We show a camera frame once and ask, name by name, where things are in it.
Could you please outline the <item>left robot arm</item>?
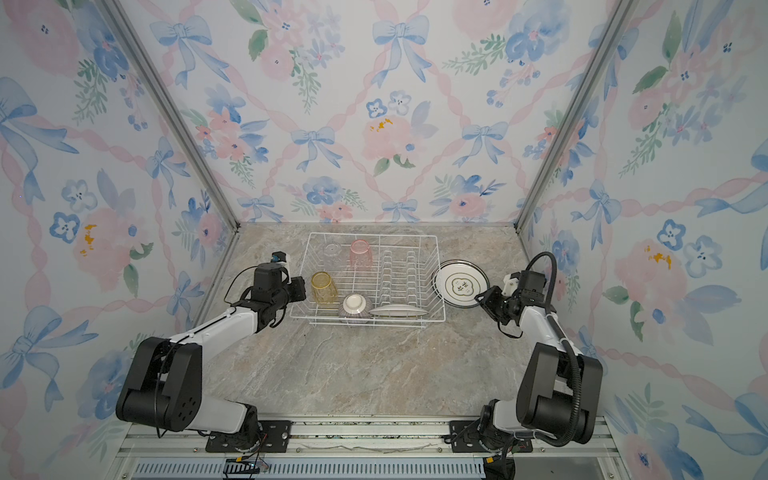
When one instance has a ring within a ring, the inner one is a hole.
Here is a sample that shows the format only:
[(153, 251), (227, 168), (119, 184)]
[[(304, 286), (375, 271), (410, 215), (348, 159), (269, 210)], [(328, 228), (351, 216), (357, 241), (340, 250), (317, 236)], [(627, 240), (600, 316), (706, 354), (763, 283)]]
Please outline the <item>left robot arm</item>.
[(305, 280), (293, 277), (282, 251), (251, 268), (252, 284), (223, 314), (170, 338), (143, 340), (119, 394), (118, 419), (166, 431), (196, 431), (239, 451), (265, 438), (257, 408), (203, 393), (203, 367), (241, 340), (285, 318), (291, 303), (306, 299)]

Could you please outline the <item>white wire dish rack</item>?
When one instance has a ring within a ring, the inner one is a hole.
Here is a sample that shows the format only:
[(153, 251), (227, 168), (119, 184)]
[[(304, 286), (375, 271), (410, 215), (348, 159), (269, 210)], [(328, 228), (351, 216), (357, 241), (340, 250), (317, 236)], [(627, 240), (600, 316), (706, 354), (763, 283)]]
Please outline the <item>white wire dish rack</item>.
[[(368, 271), (355, 271), (350, 266), (350, 245), (354, 240), (368, 241), (373, 253), (373, 266)], [(337, 259), (323, 253), (326, 244), (342, 246)], [(441, 264), (438, 239), (434, 235), (394, 234), (309, 234), (299, 270), (307, 281), (307, 299), (290, 308), (291, 317), (312, 325), (351, 327), (394, 326), (425, 328), (446, 320), (444, 300), (432, 288), (431, 277)], [(337, 287), (338, 299), (333, 305), (318, 305), (312, 295), (310, 279), (318, 271), (328, 272)], [(359, 293), (370, 303), (369, 315), (363, 319), (343, 318), (340, 304), (345, 296)], [(409, 304), (428, 311), (419, 318), (373, 317), (370, 310), (387, 304)]]

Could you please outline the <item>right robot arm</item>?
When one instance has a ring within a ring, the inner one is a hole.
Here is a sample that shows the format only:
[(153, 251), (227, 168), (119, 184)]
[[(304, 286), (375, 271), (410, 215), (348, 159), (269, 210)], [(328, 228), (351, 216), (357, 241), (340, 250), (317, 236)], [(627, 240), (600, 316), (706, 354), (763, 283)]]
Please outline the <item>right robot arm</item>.
[(492, 400), (481, 412), (477, 435), (493, 446), (509, 449), (516, 440), (536, 439), (563, 447), (592, 439), (603, 366), (564, 333), (554, 290), (553, 279), (524, 270), (475, 297), (499, 328), (513, 323), (521, 330), (514, 337), (532, 346), (516, 397)]

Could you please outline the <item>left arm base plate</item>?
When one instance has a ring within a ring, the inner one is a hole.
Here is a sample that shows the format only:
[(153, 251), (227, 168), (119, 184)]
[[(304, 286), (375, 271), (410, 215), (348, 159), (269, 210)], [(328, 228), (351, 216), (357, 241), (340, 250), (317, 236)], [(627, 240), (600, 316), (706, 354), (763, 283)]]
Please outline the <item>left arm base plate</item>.
[(291, 437), (292, 422), (267, 420), (243, 426), (234, 434), (213, 433), (208, 436), (206, 453), (254, 454), (285, 453)]

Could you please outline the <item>white plate with clover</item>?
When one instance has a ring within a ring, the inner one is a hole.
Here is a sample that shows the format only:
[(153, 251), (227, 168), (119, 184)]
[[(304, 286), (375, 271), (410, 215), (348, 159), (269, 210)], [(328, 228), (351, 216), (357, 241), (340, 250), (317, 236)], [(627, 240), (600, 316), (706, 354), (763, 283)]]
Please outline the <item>white plate with clover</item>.
[(490, 288), (486, 273), (474, 263), (461, 259), (443, 261), (433, 272), (431, 283), (446, 305), (460, 309), (478, 307), (476, 297)]

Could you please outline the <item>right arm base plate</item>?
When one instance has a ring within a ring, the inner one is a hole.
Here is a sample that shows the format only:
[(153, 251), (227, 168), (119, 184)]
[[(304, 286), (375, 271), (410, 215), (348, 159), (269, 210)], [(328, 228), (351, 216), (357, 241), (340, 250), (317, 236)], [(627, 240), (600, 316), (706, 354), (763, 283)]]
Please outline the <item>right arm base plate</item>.
[(507, 440), (511, 441), (511, 454), (533, 452), (530, 439), (515, 439), (493, 427), (481, 430), (479, 419), (450, 421), (449, 433), (443, 437), (444, 443), (450, 446), (453, 453), (481, 453), (489, 456), (500, 455)]

